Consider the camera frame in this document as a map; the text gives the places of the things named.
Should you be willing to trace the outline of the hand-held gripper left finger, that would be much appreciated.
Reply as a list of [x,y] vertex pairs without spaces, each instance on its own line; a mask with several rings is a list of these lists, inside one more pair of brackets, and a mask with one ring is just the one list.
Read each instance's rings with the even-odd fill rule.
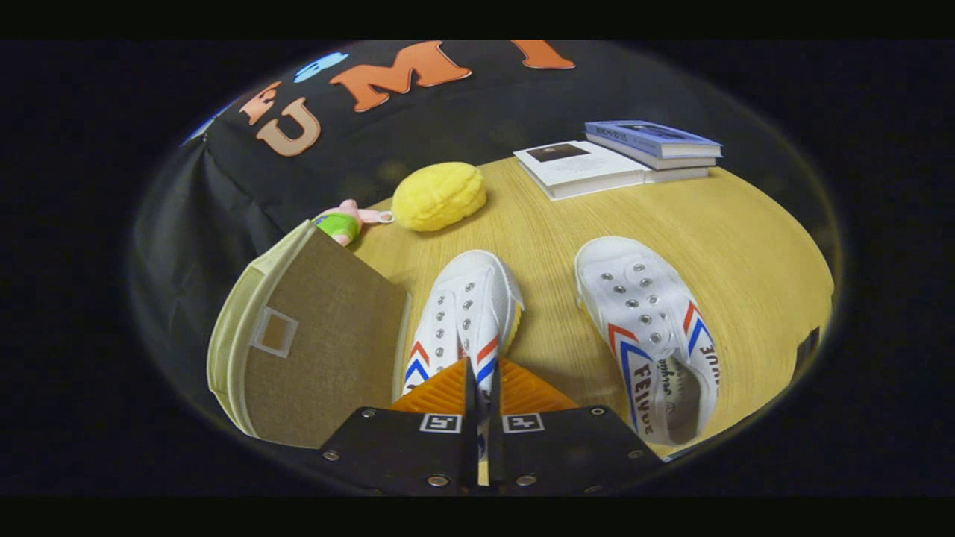
[[478,488],[478,417],[467,359],[426,382],[459,380],[461,412],[362,407],[322,445],[319,470],[362,495],[460,496]]

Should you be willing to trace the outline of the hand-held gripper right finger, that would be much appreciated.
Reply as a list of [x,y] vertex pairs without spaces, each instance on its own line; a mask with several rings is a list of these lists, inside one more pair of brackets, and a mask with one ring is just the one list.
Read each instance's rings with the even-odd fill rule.
[[644,486],[665,463],[605,405],[580,406],[512,361],[492,383],[489,486],[503,496],[607,495]]

